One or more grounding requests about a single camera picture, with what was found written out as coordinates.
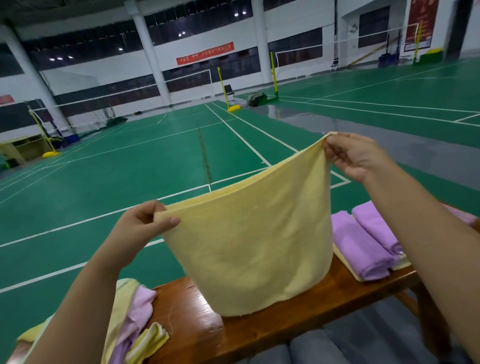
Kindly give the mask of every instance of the chair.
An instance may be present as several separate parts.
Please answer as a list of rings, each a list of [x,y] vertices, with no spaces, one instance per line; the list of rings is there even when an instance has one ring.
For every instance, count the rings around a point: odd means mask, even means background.
[[[235,103],[235,105],[237,105],[237,99],[235,97],[235,92],[232,90],[232,86],[230,85],[225,85],[225,93],[227,94],[227,98],[228,96],[232,96],[233,95],[233,102]]]
[[[333,63],[330,66],[330,72],[336,71],[337,68],[338,68],[338,58],[333,58]]]

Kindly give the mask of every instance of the ceiling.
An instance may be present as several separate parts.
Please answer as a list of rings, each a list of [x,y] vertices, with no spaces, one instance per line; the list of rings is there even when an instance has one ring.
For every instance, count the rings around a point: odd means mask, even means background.
[[[0,0],[0,22],[31,25],[122,6],[123,0]]]

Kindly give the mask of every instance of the left hand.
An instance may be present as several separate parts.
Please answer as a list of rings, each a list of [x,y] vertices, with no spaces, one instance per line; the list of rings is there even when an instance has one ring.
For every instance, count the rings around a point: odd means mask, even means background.
[[[154,213],[165,210],[165,205],[157,200],[127,210],[92,260],[115,271],[129,265],[150,240],[180,224],[179,218],[154,221]]]

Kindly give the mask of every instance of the green court floor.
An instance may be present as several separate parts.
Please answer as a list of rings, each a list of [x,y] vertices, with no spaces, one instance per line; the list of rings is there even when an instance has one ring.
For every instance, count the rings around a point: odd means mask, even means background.
[[[281,85],[278,105],[478,147],[478,92],[468,75],[477,75],[479,67],[471,60],[321,75]],[[420,75],[432,78],[423,92],[414,80],[400,81]],[[441,78],[460,76],[465,76],[465,87],[455,90],[448,89],[451,79]],[[333,94],[328,101],[323,98]],[[436,103],[435,97],[443,98]],[[439,112],[436,107],[454,111]],[[225,103],[214,101],[129,122],[0,180],[0,361],[19,334],[55,312],[81,267],[127,208],[151,199],[168,205],[225,187],[321,138],[251,110],[228,113],[225,108]],[[473,115],[465,124],[457,121]],[[403,167],[438,198],[480,214],[478,191]],[[331,177],[333,213],[369,200],[361,185],[338,170],[333,169]],[[121,278],[155,287],[183,275],[157,238]]]

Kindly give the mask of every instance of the white pillar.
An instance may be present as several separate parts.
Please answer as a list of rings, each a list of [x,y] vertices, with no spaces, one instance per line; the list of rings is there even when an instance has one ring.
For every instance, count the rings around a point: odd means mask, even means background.
[[[168,91],[167,84],[165,83],[165,78],[163,77],[162,70],[158,64],[158,59],[156,58],[155,49],[153,47],[153,42],[148,32],[147,24],[145,23],[144,16],[140,13],[137,3],[135,0],[127,0],[124,2],[127,13],[132,16],[135,26],[137,28],[138,35],[144,47],[145,55],[147,57],[148,64],[152,70],[153,77],[155,78],[156,86],[160,91],[160,96],[163,98],[165,104],[170,105],[172,99],[170,98],[170,92]]]
[[[36,89],[39,91],[40,99],[43,101],[45,107],[52,116],[55,125],[59,129],[67,128],[66,130],[62,130],[61,133],[64,136],[74,134],[75,131],[71,128],[71,125],[65,115],[63,115],[58,108],[53,95],[45,84],[42,76],[40,76],[40,73],[38,73],[32,64],[30,58],[28,58],[25,49],[23,48],[14,31],[6,25],[0,25],[0,38],[3,38],[3,40],[7,43],[23,72],[30,79],[34,87],[36,87]]]
[[[270,52],[268,50],[267,27],[265,24],[264,0],[252,0],[253,23],[257,35],[258,58],[264,84],[273,82]]]

